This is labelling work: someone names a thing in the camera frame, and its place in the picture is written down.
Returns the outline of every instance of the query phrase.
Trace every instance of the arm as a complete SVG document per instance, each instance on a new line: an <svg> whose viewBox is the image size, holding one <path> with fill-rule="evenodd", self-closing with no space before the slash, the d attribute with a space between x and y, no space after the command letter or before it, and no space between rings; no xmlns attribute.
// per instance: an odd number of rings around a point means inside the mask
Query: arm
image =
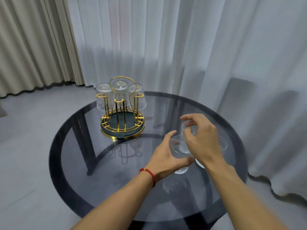
<svg viewBox="0 0 307 230"><path fill-rule="evenodd" d="M175 132L165 135L145 167L155 175L156 182L194 162L193 157L177 159L171 155L169 141ZM141 171L122 189L88 213L72 230L128 229L152 186L151 175L147 171Z"/></svg>
<svg viewBox="0 0 307 230"><path fill-rule="evenodd" d="M193 136L184 131L186 143L193 156L205 166L219 192L236 230L286 230L282 222L248 189L235 169L228 165L220 151L216 127L203 114L188 114L181 120L197 125Z"/></svg>

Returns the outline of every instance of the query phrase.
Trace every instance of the round glass table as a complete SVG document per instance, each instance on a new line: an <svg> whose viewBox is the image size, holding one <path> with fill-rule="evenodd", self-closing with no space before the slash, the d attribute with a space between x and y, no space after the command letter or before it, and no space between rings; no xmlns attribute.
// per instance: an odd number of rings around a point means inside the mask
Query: round glass table
<svg viewBox="0 0 307 230"><path fill-rule="evenodd" d="M181 96L145 92L144 130L134 139L114 141L100 131L96 102L74 113L51 145L49 170L63 201L80 217L125 186L144 167L166 133L180 134L180 116L203 113L227 143L224 158L246 182L243 143L231 125L206 106ZM129 229L210 229L226 213L206 170L193 163L150 191Z"/></svg>

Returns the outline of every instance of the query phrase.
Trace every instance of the hand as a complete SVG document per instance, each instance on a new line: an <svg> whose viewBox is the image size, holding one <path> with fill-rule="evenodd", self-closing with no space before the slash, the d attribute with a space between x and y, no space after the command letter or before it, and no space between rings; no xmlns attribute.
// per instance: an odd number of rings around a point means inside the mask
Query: hand
<svg viewBox="0 0 307 230"><path fill-rule="evenodd" d="M193 157L178 159L171 155L169 141L171 136L176 132L177 131L171 131L165 135L163 142L156 148L150 161L145 167L155 175L157 182L166 178L176 170L190 166L194 162Z"/></svg>
<svg viewBox="0 0 307 230"><path fill-rule="evenodd" d="M192 155L205 167L212 161L224 162L218 140L216 127L203 114L187 114L181 120L191 120L183 131L185 141ZM192 135L190 126L197 125L196 136Z"/></svg>

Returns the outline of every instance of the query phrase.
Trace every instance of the left hand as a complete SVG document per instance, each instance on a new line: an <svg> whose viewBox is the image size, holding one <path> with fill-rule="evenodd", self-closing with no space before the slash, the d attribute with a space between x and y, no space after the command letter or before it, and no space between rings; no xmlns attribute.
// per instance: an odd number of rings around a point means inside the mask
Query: left hand
<svg viewBox="0 0 307 230"><path fill-rule="evenodd" d="M156 148L145 167L155 175L157 182L174 173L176 170L190 166L195 160L194 157L178 159L171 155L169 141L171 136L176 132L171 131L164 136L163 142Z"/></svg>

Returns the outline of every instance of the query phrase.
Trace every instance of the right hand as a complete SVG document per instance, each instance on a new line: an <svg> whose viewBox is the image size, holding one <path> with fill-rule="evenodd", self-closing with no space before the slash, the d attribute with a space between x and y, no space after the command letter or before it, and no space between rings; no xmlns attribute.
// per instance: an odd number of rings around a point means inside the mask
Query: right hand
<svg viewBox="0 0 307 230"><path fill-rule="evenodd" d="M210 162L225 162L219 145L216 127L203 114L187 114L181 120L191 120L183 131L186 144L192 155L205 167ZM197 125L196 136L192 135L190 126Z"/></svg>

